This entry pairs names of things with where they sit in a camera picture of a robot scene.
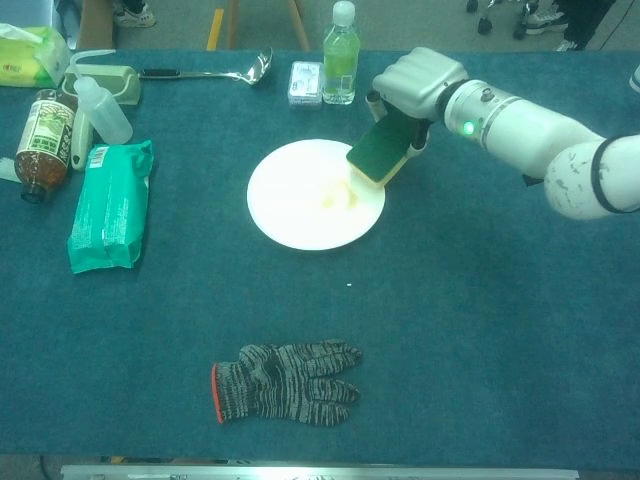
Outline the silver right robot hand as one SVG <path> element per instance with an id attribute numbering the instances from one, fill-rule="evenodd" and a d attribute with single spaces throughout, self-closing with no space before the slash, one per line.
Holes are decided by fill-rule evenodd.
<path id="1" fill-rule="evenodd" d="M 373 79 L 369 97 L 417 121 L 407 151 L 412 157 L 424 150 L 430 126 L 443 120 L 451 95 L 468 80 L 460 62 L 435 50 L 416 47 Z"/>

